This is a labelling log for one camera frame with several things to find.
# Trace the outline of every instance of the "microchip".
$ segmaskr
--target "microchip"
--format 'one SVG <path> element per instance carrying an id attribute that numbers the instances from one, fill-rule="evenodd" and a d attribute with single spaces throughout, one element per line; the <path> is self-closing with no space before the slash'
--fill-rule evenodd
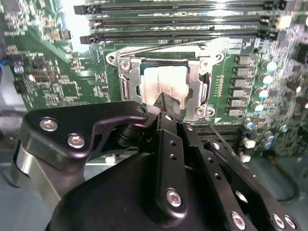
<path id="1" fill-rule="evenodd" d="M 62 91 L 65 97 L 76 97 L 78 96 L 78 92 L 76 89 L 76 85 L 73 83 L 62 84 Z"/>
<path id="2" fill-rule="evenodd" d="M 235 68 L 236 76 L 247 76 L 249 71 L 250 71 L 249 68 L 244 68 L 244 67 L 237 67 L 237 68 Z"/>
<path id="3" fill-rule="evenodd" d="M 280 115 L 285 115 L 287 113 L 288 113 L 288 109 L 280 109 L 280 112 L 279 112 Z"/>
<path id="4" fill-rule="evenodd" d="M 233 86 L 237 88 L 244 88 L 246 85 L 246 79 L 241 78 L 241 79 L 234 79 L 233 80 Z"/>
<path id="5" fill-rule="evenodd" d="M 260 122 L 260 119 L 257 117 L 251 118 L 251 122 L 253 122 L 254 124 L 258 124 Z"/>
<path id="6" fill-rule="evenodd" d="M 62 39 L 62 33 L 59 29 L 55 29 L 50 32 L 50 37 L 54 41 L 60 41 Z"/>
<path id="7" fill-rule="evenodd" d="M 231 91 L 231 96 L 232 97 L 237 97 L 240 98 L 244 95 L 244 90 L 232 90 Z"/>
<path id="8" fill-rule="evenodd" d="M 294 113 L 292 116 L 293 120 L 301 120 L 302 119 L 302 114 L 301 113 Z"/>
<path id="9" fill-rule="evenodd" d="M 293 67 L 293 72 L 300 71 L 300 69 L 302 69 L 302 66 L 301 66 L 301 65 L 295 65 L 295 66 Z"/>
<path id="10" fill-rule="evenodd" d="M 237 63 L 239 65 L 250 65 L 251 57 L 248 55 L 239 55 L 237 56 Z"/>
<path id="11" fill-rule="evenodd" d="M 25 83 L 22 80 L 16 80 L 13 84 L 18 94 L 28 93 Z"/>
<path id="12" fill-rule="evenodd" d="M 277 95 L 278 91 L 277 90 L 270 90 L 269 91 L 269 96 L 270 97 L 275 97 Z"/>
<path id="13" fill-rule="evenodd" d="M 239 109 L 230 109 L 230 110 L 228 110 L 228 115 L 229 116 L 237 117 L 239 114 L 240 114 L 240 110 Z"/>
<path id="14" fill-rule="evenodd" d="M 240 107 L 242 106 L 242 100 L 230 100 L 231 107 Z"/>

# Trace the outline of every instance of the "motherboard screw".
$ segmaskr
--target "motherboard screw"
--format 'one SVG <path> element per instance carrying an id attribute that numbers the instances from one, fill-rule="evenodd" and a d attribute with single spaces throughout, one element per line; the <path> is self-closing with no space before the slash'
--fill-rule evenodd
<path id="1" fill-rule="evenodd" d="M 128 71 L 128 70 L 130 69 L 130 62 L 124 61 L 124 60 L 123 60 L 123 61 L 120 63 L 120 66 L 121 66 L 121 68 L 122 68 L 123 71 Z"/>
<path id="2" fill-rule="evenodd" d="M 58 124 L 52 119 L 43 119 L 40 121 L 39 126 L 45 131 L 56 131 Z"/>
<path id="3" fill-rule="evenodd" d="M 179 207 L 182 204 L 180 195 L 172 189 L 167 191 L 167 200 L 174 207 Z"/>
<path id="4" fill-rule="evenodd" d="M 82 148 L 85 145 L 85 140 L 81 136 L 75 134 L 67 138 L 67 143 L 73 148 Z"/>
<path id="5" fill-rule="evenodd" d="M 234 224 L 240 229 L 240 230 L 245 230 L 246 225 L 243 220 L 243 218 L 236 212 L 231 213 L 231 218 Z"/>

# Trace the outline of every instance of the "cable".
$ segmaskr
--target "cable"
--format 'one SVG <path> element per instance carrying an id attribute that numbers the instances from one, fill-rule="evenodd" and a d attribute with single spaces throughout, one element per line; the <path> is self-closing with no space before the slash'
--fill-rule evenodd
<path id="1" fill-rule="evenodd" d="M 293 180 L 293 178 L 290 176 L 290 174 L 287 173 L 287 172 L 275 161 L 275 159 L 274 159 L 274 157 L 273 157 L 272 155 L 268 156 L 268 160 L 270 161 L 270 163 L 271 163 L 272 165 L 274 165 L 274 166 L 277 168 L 277 170 L 281 173 L 281 175 L 282 175 L 285 179 L 287 179 L 287 180 L 290 182 L 290 184 L 291 184 L 292 187 L 293 187 L 293 191 L 294 191 L 294 193 L 293 193 L 293 195 L 292 195 L 291 197 L 289 197 L 289 198 L 287 198 L 287 199 L 283 199 L 283 200 L 277 200 L 277 201 L 279 201 L 279 202 L 281 202 L 281 203 L 283 203 L 283 204 L 290 204 L 290 203 L 292 203 L 292 202 L 294 202 L 294 201 L 297 201 L 297 200 L 299 199 L 299 197 L 300 197 L 300 189 L 299 189 L 297 183 Z"/>

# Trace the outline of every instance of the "white connector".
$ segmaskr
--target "white connector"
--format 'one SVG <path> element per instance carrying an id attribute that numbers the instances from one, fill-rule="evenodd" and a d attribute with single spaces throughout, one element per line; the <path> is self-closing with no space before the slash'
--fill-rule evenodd
<path id="1" fill-rule="evenodd" d="M 289 28 L 292 22 L 292 16 L 286 15 L 286 16 L 279 16 L 277 17 L 277 21 L 275 23 L 275 26 L 277 29 L 285 29 Z"/>

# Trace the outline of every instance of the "black ram slot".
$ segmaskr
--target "black ram slot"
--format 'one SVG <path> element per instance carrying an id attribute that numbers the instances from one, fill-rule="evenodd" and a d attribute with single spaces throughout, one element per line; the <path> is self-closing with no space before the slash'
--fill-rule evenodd
<path id="1" fill-rule="evenodd" d="M 117 27 L 130 27 L 130 26 L 138 26 L 138 27 L 164 27 L 164 26 L 207 26 L 207 27 L 215 27 L 215 26 L 255 26 L 256 28 L 260 25 L 259 21 L 252 22 L 212 22 L 212 23 L 203 23 L 203 22 L 189 22 L 189 23 L 138 23 L 138 24 L 130 24 L 129 22 L 122 22 L 121 24 L 103 24 L 97 20 L 93 20 L 89 22 L 89 26 L 91 29 L 109 29 L 109 28 L 117 28 Z"/>
<path id="2" fill-rule="evenodd" d="M 99 42 L 116 41 L 116 40 L 140 40 L 140 39 L 213 39 L 219 37 L 229 38 L 251 38 L 258 37 L 262 39 L 277 38 L 276 32 L 267 30 L 216 30 L 216 31 L 153 31 L 153 32 L 114 32 L 114 33 L 94 33 L 90 36 L 80 37 L 81 44 L 93 44 Z"/>
<path id="3" fill-rule="evenodd" d="M 227 16 L 227 17 L 172 17 L 172 18 L 106 18 L 106 19 L 91 19 L 89 25 L 139 25 L 139 24 L 174 24 L 174 23 L 216 23 L 217 19 L 220 23 L 228 22 L 259 22 L 260 16 L 258 15 L 244 15 L 244 16 Z"/>
<path id="4" fill-rule="evenodd" d="M 259 1 L 259 0 L 234 0 L 226 1 L 224 3 L 217 3 L 214 1 L 200 1 L 200 2 L 147 2 L 147 3 L 108 3 L 108 4 L 94 4 L 94 5 L 80 5 L 74 6 L 75 14 L 100 14 L 108 12 L 121 12 L 121 11 L 185 11 L 185 10 L 215 10 L 215 9 L 228 9 L 228 10 L 262 10 L 262 9 L 281 9 L 285 7 L 285 1 Z"/>

